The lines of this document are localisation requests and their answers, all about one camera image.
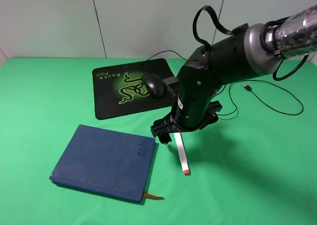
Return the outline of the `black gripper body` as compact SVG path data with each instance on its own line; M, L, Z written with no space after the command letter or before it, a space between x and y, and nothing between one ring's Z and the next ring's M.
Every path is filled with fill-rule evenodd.
M221 86L210 66L211 53L211 47L201 46L180 68L177 74L179 93L171 112L151 126L154 137L195 131L203 124L212 96Z

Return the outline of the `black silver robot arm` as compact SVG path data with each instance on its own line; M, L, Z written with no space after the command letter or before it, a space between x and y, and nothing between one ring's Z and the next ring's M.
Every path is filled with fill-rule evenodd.
M297 14L265 24L243 24L233 30L224 28L211 6L204 6L216 29L227 38L209 44L193 30L201 44L180 68L179 92L170 113L156 120L151 133L161 143L171 141L172 133L201 130L218 121L222 106L213 97L224 85L271 74L286 59L308 55L317 50L317 8L312 6Z

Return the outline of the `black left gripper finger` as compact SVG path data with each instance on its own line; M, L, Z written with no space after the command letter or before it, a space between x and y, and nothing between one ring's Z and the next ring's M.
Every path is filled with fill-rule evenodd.
M172 139L168 133L159 134L158 139L162 144L168 144L169 142L172 141Z

